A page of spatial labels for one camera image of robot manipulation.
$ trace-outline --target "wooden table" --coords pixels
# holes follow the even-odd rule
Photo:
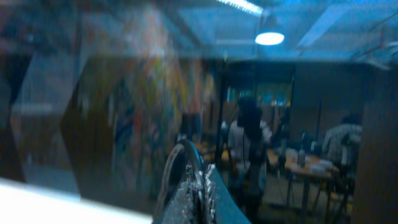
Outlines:
[[[276,165],[278,163],[279,156],[272,149],[267,150],[267,155],[268,155],[269,162],[271,165]],[[289,198],[290,198],[290,192],[292,189],[293,176],[294,175],[299,176],[304,180],[302,213],[300,216],[299,223],[304,223],[305,217],[307,216],[308,198],[310,195],[310,180],[329,181],[329,180],[331,180],[333,174],[337,174],[339,172],[339,169],[335,166],[333,166],[330,170],[328,170],[326,172],[322,172],[322,173],[313,172],[310,169],[311,165],[318,164],[321,159],[319,157],[313,156],[313,155],[306,155],[306,157],[309,158],[309,161],[307,161],[305,163],[305,167],[303,167],[303,168],[299,167],[297,165],[297,159],[290,156],[288,153],[286,155],[286,163],[285,163],[285,169],[290,171],[289,184],[287,187],[287,201],[286,201],[287,207],[289,207]]]

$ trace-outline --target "ceiling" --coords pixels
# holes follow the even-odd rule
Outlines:
[[[7,15],[0,18],[2,53],[49,53],[54,49],[74,53],[73,49],[79,44],[79,38],[74,37],[79,32],[85,34],[89,24],[95,26],[94,35],[105,33],[108,38],[106,42],[83,38],[80,43],[83,48],[93,49],[96,43],[101,50],[94,50],[93,54],[137,56],[142,53],[138,47],[122,45],[136,35],[134,30],[126,33],[126,18],[133,17],[151,26],[136,16],[146,7],[141,1],[27,2],[0,0],[0,13]],[[180,57],[398,63],[397,0],[251,2],[276,16],[281,33],[285,35],[283,43],[256,45],[254,38],[259,32],[261,17],[217,0],[159,0],[152,6],[158,11],[161,26],[173,43],[173,53]]]

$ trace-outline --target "white shirt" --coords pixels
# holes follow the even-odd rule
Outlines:
[[[264,142],[270,143],[272,132],[270,131],[266,122],[260,122],[260,128],[262,128],[262,137]],[[238,166],[240,166],[240,162],[243,161],[243,131],[244,128],[238,127],[238,122],[233,121],[231,127],[229,128],[228,134],[228,147],[231,148],[231,156],[233,159],[236,159],[238,162]],[[251,141],[245,135],[244,137],[244,158],[246,167],[249,168],[249,150],[250,150]]]

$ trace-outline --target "round ceiling light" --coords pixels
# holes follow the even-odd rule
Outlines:
[[[260,45],[277,45],[284,41],[285,36],[276,32],[265,32],[256,37],[256,43]]]

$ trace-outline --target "bottle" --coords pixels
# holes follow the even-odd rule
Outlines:
[[[303,149],[303,146],[301,147],[300,152],[298,153],[297,163],[301,168],[305,166],[305,151]]]

